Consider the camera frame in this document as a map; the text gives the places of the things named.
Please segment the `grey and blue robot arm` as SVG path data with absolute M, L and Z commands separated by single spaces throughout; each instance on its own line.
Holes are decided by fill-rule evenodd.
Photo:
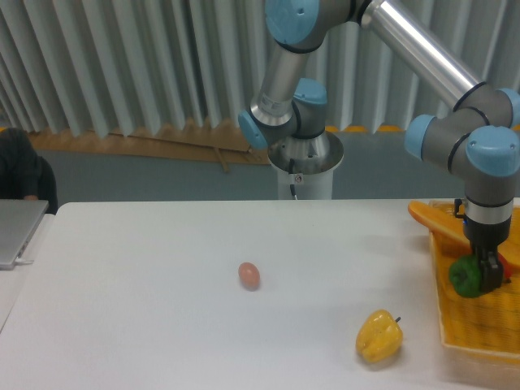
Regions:
M 453 266 L 454 288 L 466 297 L 498 289 L 511 263 L 498 248 L 518 191 L 518 92 L 477 76 L 409 2 L 268 1 L 264 10 L 274 48 L 237 122 L 250 146 L 267 151 L 279 197 L 332 197 L 344 147 L 326 124 L 345 87 L 340 76 L 352 76 L 356 118 L 370 130 L 396 120 L 410 155 L 463 186 L 454 215 L 472 259 Z

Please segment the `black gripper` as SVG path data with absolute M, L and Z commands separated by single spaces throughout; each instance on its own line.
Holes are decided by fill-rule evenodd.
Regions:
M 470 247 L 478 256 L 481 272 L 481 293 L 491 293 L 501 287 L 504 267 L 498 257 L 498 246 L 509 237 L 511 219 L 501 223 L 478 223 L 472 219 L 463 221 L 463 232 Z

